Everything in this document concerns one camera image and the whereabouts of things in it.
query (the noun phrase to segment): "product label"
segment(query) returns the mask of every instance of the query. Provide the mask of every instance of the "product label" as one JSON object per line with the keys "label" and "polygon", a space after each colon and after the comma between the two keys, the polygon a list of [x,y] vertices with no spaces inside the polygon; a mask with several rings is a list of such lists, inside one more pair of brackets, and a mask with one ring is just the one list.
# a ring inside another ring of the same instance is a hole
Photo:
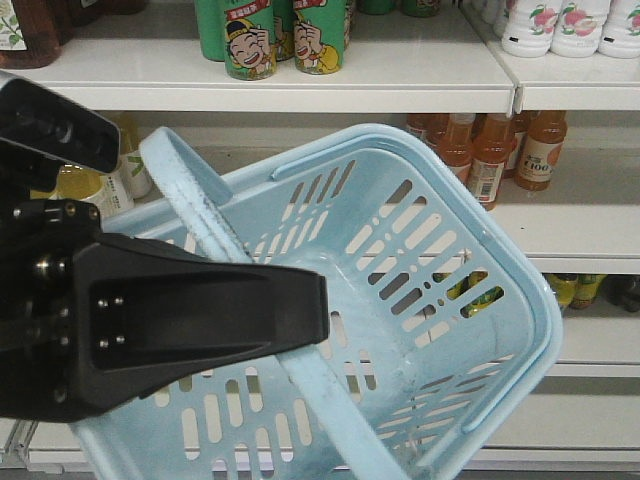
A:
{"label": "product label", "polygon": [[473,159],[467,188],[481,203],[493,202],[498,194],[504,163],[485,163]]}
{"label": "product label", "polygon": [[20,22],[11,0],[0,0],[0,50],[26,50]]}
{"label": "product label", "polygon": [[542,143],[528,138],[518,163],[518,175],[531,182],[548,182],[561,149],[562,143]]}
{"label": "product label", "polygon": [[516,168],[516,165],[518,164],[518,158],[520,158],[522,148],[524,147],[523,140],[526,135],[527,132],[516,132],[515,140],[513,142],[513,150],[511,151],[511,155],[509,155],[505,170],[514,170]]}

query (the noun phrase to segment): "white bottle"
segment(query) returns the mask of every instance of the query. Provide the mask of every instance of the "white bottle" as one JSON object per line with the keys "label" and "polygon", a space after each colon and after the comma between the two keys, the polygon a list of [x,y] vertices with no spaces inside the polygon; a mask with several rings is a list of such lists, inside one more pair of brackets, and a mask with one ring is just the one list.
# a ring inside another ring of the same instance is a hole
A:
{"label": "white bottle", "polygon": [[588,57],[598,49],[610,0],[564,0],[551,51],[563,57]]}
{"label": "white bottle", "polygon": [[640,1],[613,0],[598,51],[610,57],[640,56]]}
{"label": "white bottle", "polygon": [[498,12],[496,13],[496,18],[493,21],[493,33],[495,33],[498,38],[502,38],[504,29],[507,26],[507,22],[509,21],[511,7],[514,5],[514,3],[514,0],[501,0],[500,2]]}
{"label": "white bottle", "polygon": [[492,25],[494,20],[496,19],[496,15],[498,14],[499,9],[500,0],[487,0],[487,4],[484,6],[480,18],[482,18],[484,23]]}
{"label": "white bottle", "polygon": [[518,57],[541,57],[551,46],[562,0],[518,0],[509,13],[502,48]]}

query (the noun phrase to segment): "tea bottle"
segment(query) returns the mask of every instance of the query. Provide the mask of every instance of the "tea bottle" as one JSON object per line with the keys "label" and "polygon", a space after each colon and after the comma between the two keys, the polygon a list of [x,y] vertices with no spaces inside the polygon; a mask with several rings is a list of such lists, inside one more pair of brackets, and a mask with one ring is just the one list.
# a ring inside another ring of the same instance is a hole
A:
{"label": "tea bottle", "polygon": [[49,2],[0,3],[0,68],[44,67],[60,53],[60,34]]}
{"label": "tea bottle", "polygon": [[567,134],[565,114],[565,110],[545,110],[531,121],[516,169],[518,186],[532,191],[549,186]]}

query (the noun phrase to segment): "bottle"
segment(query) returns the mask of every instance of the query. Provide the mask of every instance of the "bottle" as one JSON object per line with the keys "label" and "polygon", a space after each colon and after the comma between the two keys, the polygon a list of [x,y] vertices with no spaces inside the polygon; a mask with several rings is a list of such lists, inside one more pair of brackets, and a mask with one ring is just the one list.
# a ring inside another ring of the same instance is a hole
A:
{"label": "bottle", "polygon": [[518,57],[541,57],[551,47],[562,0],[518,0],[509,12],[502,48]]}
{"label": "bottle", "polygon": [[490,113],[482,132],[473,141],[473,160],[467,188],[487,210],[495,207],[502,172],[511,152],[513,128],[511,119],[501,113]]}
{"label": "bottle", "polygon": [[471,168],[471,129],[475,113],[452,113],[447,130],[440,140],[436,153],[464,184]]}
{"label": "bottle", "polygon": [[50,2],[49,3],[53,18],[56,21],[58,30],[58,42],[60,45],[64,45],[73,38],[73,23],[71,22],[71,15],[69,15],[69,9],[65,2]]}
{"label": "bottle", "polygon": [[514,130],[514,142],[507,165],[504,167],[502,178],[513,178],[516,172],[516,166],[522,148],[524,147],[524,140],[527,136],[527,130],[531,124],[531,112],[524,111],[513,116],[513,130]]}
{"label": "bottle", "polygon": [[518,186],[531,191],[549,186],[567,134],[565,114],[565,110],[545,110],[531,121],[516,169]]}
{"label": "bottle", "polygon": [[132,15],[145,8],[149,0],[101,0],[105,15]]}
{"label": "bottle", "polygon": [[563,57],[588,57],[598,49],[610,0],[564,0],[551,51]]}
{"label": "bottle", "polygon": [[82,27],[94,22],[102,15],[102,0],[66,0],[71,23]]}
{"label": "bottle", "polygon": [[553,290],[560,311],[564,311],[573,300],[578,286],[578,275],[575,273],[545,273],[544,278]]}
{"label": "bottle", "polygon": [[407,113],[405,129],[411,135],[424,142],[427,138],[427,129],[432,118],[432,113]]}
{"label": "bottle", "polygon": [[433,17],[440,11],[440,0],[402,0],[400,8],[411,17]]}
{"label": "bottle", "polygon": [[0,68],[40,68],[61,53],[60,33],[46,0],[0,3]]}
{"label": "bottle", "polygon": [[93,170],[64,165],[58,174],[56,191],[59,198],[73,198],[93,203],[98,207],[103,218],[112,213],[100,175]]}
{"label": "bottle", "polygon": [[578,275],[578,286],[571,302],[571,308],[582,310],[591,305],[598,296],[598,289],[606,274],[580,274]]}
{"label": "bottle", "polygon": [[438,148],[438,144],[442,137],[444,137],[447,131],[447,125],[449,124],[448,113],[434,113],[427,127],[427,133],[425,134],[424,141],[433,151]]}
{"label": "bottle", "polygon": [[273,75],[276,72],[273,4],[249,0],[215,3],[221,16],[227,74],[238,80],[261,80]]}
{"label": "bottle", "polygon": [[144,197],[153,188],[153,181],[140,155],[138,124],[128,112],[116,112],[110,118],[120,129],[120,162],[125,185],[134,199]]}
{"label": "bottle", "polygon": [[202,55],[214,62],[223,62],[224,44],[218,7],[210,0],[195,0],[195,7]]}
{"label": "bottle", "polygon": [[610,57],[640,56],[640,2],[612,0],[598,51]]}

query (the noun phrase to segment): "light blue plastic basket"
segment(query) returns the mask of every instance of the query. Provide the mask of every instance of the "light blue plastic basket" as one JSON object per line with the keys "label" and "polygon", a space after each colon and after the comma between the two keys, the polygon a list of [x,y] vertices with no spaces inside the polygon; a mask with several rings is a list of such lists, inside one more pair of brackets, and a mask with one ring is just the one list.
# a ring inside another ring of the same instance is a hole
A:
{"label": "light blue plastic basket", "polygon": [[224,177],[167,129],[142,154],[165,199],[106,229],[318,271],[331,335],[73,425],[102,479],[451,479],[557,357],[546,282],[405,132],[352,127]]}

